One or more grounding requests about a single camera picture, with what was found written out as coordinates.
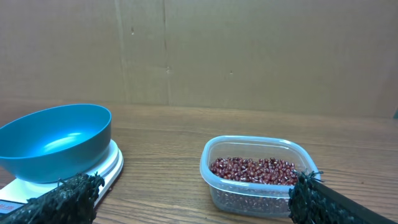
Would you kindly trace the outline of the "clear plastic food container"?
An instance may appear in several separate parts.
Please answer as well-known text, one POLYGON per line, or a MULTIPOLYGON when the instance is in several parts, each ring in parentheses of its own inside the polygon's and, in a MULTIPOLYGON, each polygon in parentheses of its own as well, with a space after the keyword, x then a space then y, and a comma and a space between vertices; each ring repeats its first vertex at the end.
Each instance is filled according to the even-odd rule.
POLYGON ((276 159, 295 164, 296 172, 319 173, 308 152, 298 144, 277 138, 218 136, 209 140, 200 161, 200 174, 210 186, 214 204, 226 212, 253 217, 289 215, 289 190, 294 185, 267 185, 227 180, 214 175, 210 164, 217 158, 276 159))

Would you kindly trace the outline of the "white digital kitchen scale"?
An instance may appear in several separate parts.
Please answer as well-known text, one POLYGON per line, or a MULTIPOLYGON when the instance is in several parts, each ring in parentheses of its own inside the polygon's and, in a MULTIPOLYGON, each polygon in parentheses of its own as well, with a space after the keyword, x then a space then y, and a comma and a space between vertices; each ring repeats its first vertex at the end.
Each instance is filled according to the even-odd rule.
MULTIPOLYGON (((95 207, 102 201, 107 191, 119 177, 123 164, 124 158, 121 150, 113 140, 110 140, 102 159, 85 172, 88 175, 97 173, 105 182, 104 187, 99 187, 99 197, 94 203, 95 207)), ((28 199, 38 198, 56 187, 56 182, 38 184, 14 179, 10 184, 1 189, 1 219, 20 209, 27 203, 28 199)))

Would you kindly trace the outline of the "teal blue bowl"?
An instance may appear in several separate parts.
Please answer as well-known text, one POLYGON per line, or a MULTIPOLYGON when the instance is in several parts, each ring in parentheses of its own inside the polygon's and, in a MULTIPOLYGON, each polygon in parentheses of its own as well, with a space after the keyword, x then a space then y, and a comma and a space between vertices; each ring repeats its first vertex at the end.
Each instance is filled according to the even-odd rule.
POLYGON ((62 105, 1 128, 1 167, 18 179, 50 183, 93 167, 111 140, 112 114, 94 104, 62 105))

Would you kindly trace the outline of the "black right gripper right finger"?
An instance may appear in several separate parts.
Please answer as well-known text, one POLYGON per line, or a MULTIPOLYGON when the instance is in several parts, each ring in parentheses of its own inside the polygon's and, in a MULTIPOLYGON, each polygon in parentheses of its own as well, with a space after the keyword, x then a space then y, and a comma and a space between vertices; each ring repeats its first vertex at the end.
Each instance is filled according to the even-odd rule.
POLYGON ((316 178, 323 172, 295 172, 297 182, 289 190, 289 218, 297 224, 397 224, 316 178))

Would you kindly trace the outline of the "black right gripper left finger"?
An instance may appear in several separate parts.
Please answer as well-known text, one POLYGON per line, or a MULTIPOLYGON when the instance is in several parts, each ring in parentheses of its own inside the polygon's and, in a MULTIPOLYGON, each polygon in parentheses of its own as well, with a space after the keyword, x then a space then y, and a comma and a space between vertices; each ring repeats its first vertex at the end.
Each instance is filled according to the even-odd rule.
POLYGON ((1 224, 92 224, 95 202, 104 185, 98 174, 79 173, 68 180, 59 179, 55 189, 1 215, 1 224))

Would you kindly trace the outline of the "red adzuki beans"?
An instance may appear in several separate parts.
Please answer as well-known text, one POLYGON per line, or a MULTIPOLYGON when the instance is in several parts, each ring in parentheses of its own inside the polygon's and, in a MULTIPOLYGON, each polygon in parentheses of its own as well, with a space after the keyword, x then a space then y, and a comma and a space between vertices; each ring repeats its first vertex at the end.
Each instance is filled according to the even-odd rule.
POLYGON ((295 185, 298 182, 295 164, 270 157, 269 159, 217 158, 210 171, 223 179, 267 185, 295 185))

